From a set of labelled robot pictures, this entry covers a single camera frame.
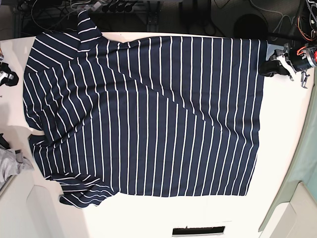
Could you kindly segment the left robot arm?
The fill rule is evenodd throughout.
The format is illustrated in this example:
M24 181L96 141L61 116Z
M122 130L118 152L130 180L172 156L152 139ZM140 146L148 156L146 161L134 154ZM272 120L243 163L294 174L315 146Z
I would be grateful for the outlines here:
M259 73L265 77L276 74L289 76L290 80L300 79L301 87L306 88L307 71L317 66L317 2L301 0L294 18L291 19L288 35L268 32L268 36L293 41L282 49L276 49L263 62Z

